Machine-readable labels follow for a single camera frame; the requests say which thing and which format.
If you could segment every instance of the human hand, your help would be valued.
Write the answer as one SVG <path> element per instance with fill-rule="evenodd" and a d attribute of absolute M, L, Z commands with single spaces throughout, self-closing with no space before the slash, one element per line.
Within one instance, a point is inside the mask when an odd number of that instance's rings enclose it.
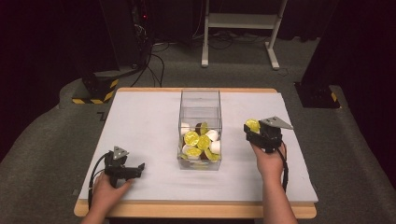
<path fill-rule="evenodd" d="M 110 185 L 110 176 L 105 173 L 99 174 L 93 185 L 92 205 L 87 216 L 81 224 L 101 224 L 106 214 L 116 205 L 122 195 L 131 187 L 133 179 L 127 180 L 118 189 Z"/>
<path fill-rule="evenodd" d="M 100 210 L 107 214 L 131 187 L 133 181 L 133 179 L 129 179 L 121 187 L 115 189 L 110 185 L 110 176 L 102 172 L 96 177 L 93 185 L 91 210 Z"/>
<path fill-rule="evenodd" d="M 265 153 L 261 148 L 251 144 L 257 157 L 257 168 L 262 175 L 262 181 L 266 183 L 279 183 L 283 172 L 283 161 L 277 151 Z M 280 152 L 286 158 L 286 146 L 284 143 L 279 147 Z"/>

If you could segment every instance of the yellow and black tape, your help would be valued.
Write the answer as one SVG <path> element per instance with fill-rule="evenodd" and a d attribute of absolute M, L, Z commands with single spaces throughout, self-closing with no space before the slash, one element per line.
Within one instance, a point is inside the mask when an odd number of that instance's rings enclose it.
<path fill-rule="evenodd" d="M 110 85 L 108 86 L 108 89 L 106 90 L 100 90 L 102 94 L 99 97 L 73 97 L 72 101 L 76 105 L 85 105 L 85 104 L 95 104 L 95 105 L 101 105 L 101 104 L 106 104 L 108 101 L 111 99 L 111 97 L 114 94 L 114 91 L 116 89 L 117 84 L 119 83 L 119 80 L 113 80 Z"/>

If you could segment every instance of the transparent box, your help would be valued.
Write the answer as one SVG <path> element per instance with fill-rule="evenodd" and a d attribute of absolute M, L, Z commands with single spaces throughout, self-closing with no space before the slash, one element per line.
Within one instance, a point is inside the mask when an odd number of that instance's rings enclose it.
<path fill-rule="evenodd" d="M 219 90 L 182 90 L 177 148 L 180 169 L 217 171 L 221 131 Z"/>

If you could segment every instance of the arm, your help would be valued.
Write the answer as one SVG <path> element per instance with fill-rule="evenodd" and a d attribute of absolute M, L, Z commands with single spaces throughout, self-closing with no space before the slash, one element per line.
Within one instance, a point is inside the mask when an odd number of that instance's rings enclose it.
<path fill-rule="evenodd" d="M 262 206 L 266 224 L 297 223 L 285 190 L 282 188 L 283 163 L 277 152 L 265 153 L 259 147 L 251 144 L 257 157 L 257 167 L 262 175 Z M 285 154 L 282 143 L 280 151 Z"/>
<path fill-rule="evenodd" d="M 118 189 L 110 185 L 110 177 L 101 173 L 93 185 L 92 206 L 81 224 L 102 224 L 106 214 L 120 200 L 122 195 L 131 187 L 133 179 L 126 181 Z"/>

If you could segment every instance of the tabletop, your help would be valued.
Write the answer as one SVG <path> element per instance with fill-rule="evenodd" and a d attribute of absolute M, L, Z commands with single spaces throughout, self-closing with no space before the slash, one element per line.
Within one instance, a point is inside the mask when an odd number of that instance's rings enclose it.
<path fill-rule="evenodd" d="M 177 163 L 181 90 L 118 89 L 78 196 L 77 216 L 88 212 L 88 181 L 94 164 L 118 146 L 130 152 L 126 166 L 136 167 L 145 162 L 146 169 L 109 217 L 262 217 L 261 177 L 245 140 L 243 123 L 246 119 L 277 116 L 292 125 L 281 93 L 274 89 L 217 88 L 223 123 L 220 168 L 182 171 Z M 282 134 L 288 145 L 287 195 L 292 210 L 297 218 L 312 218 L 317 212 L 318 197 L 310 183 L 304 156 L 294 131 L 282 130 Z"/>

